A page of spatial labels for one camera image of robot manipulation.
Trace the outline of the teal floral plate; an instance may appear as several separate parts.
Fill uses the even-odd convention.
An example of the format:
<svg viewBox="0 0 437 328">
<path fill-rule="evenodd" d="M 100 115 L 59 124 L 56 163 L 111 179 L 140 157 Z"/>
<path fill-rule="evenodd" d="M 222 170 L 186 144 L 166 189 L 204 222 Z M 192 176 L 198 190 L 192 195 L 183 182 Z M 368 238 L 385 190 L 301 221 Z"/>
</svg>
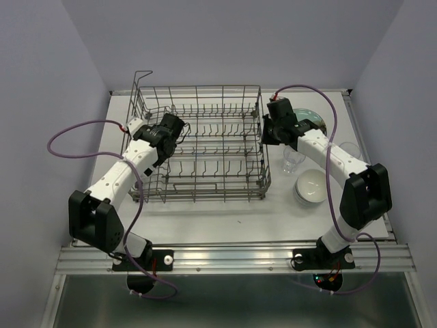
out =
<svg viewBox="0 0 437 328">
<path fill-rule="evenodd" d="M 294 109 L 294 113 L 296 114 L 296 118 L 298 121 L 310 120 L 311 122 L 313 122 L 315 125 L 318 126 L 318 128 L 323 132 L 325 136 L 327 136 L 326 123 L 319 114 L 317 114 L 316 112 L 310 109 L 303 109 L 303 108 Z"/>
</svg>

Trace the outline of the clear faceted glass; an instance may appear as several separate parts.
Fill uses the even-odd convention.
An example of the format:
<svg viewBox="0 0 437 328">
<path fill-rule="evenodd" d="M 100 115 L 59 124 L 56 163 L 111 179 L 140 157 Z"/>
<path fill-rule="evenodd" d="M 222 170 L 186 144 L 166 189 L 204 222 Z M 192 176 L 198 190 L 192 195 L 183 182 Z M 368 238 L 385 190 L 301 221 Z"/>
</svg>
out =
<svg viewBox="0 0 437 328">
<path fill-rule="evenodd" d="M 305 155 L 295 151 L 291 146 L 286 146 L 283 151 L 282 170 L 287 174 L 293 174 L 305 159 Z"/>
<path fill-rule="evenodd" d="M 354 158 L 361 158 L 361 149 L 355 143 L 345 141 L 341 143 L 339 147 Z"/>
</svg>

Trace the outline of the grey wire dish rack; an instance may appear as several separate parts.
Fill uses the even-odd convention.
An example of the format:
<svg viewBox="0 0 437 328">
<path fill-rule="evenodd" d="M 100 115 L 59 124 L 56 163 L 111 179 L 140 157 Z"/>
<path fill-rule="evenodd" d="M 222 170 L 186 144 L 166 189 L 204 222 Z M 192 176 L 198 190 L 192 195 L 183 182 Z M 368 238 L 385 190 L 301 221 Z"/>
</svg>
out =
<svg viewBox="0 0 437 328">
<path fill-rule="evenodd" d="M 271 183 L 262 144 L 264 106 L 258 85 L 151 86 L 135 72 L 127 117 L 148 125 L 170 113 L 186 126 L 175 154 L 134 186 L 133 201 L 261 200 Z"/>
</svg>

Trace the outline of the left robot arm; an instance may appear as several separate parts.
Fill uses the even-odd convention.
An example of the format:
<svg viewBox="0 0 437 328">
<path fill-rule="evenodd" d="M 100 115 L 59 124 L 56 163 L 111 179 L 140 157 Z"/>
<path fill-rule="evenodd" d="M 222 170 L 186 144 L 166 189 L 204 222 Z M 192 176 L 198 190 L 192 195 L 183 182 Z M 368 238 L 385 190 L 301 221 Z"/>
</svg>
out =
<svg viewBox="0 0 437 328">
<path fill-rule="evenodd" d="M 149 176 L 175 152 L 185 122 L 166 113 L 160 123 L 147 125 L 133 118 L 126 130 L 130 142 L 121 159 L 86 191 L 75 191 L 68 200 L 69 233 L 107 254 L 128 254 L 136 269 L 152 261 L 151 242 L 124 227 L 117 213 L 132 187 Z"/>
</svg>

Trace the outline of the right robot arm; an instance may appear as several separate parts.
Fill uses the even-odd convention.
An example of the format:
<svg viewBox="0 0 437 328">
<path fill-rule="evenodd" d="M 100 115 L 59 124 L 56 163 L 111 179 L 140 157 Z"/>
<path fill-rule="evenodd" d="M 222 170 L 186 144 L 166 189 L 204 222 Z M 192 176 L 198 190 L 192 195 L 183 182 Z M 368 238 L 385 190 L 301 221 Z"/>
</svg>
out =
<svg viewBox="0 0 437 328">
<path fill-rule="evenodd" d="M 327 181 L 335 180 L 342 188 L 333 226 L 299 257 L 301 265 L 329 267 L 363 229 L 392 209 L 388 171 L 379 163 L 370 165 L 353 157 L 312 121 L 298 120 L 288 99 L 271 100 L 267 107 L 263 143 L 292 147 L 324 168 Z"/>
</svg>

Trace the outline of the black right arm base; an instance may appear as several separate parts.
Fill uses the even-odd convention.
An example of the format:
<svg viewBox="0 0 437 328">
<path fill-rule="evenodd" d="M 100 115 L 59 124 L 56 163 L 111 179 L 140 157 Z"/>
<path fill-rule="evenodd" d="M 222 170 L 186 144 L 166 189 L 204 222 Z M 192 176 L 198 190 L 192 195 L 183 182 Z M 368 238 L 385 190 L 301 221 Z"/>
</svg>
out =
<svg viewBox="0 0 437 328">
<path fill-rule="evenodd" d="M 355 268 L 354 256 L 348 245 L 332 254 L 324 246 L 322 238 L 317 240 L 314 248 L 295 249 L 290 264 L 295 271 L 314 271 L 315 287 L 333 294 L 342 287 L 341 271 Z"/>
</svg>

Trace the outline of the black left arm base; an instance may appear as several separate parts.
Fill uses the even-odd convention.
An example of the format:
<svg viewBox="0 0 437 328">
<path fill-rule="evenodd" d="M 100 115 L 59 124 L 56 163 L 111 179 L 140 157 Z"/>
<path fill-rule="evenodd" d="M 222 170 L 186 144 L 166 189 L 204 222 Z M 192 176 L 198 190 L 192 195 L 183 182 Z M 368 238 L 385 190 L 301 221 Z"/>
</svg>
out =
<svg viewBox="0 0 437 328">
<path fill-rule="evenodd" d="M 158 272 L 171 272 L 174 263 L 174 250 L 153 249 L 152 243 L 147 241 L 143 253 L 134 258 L 133 262 L 126 254 L 109 253 L 113 260 L 112 270 L 127 273 L 126 284 L 130 294 L 144 299 L 168 299 L 177 294 L 177 288 L 169 282 L 159 278 Z M 173 289 L 168 296 L 153 296 L 152 289 L 160 282 Z"/>
</svg>

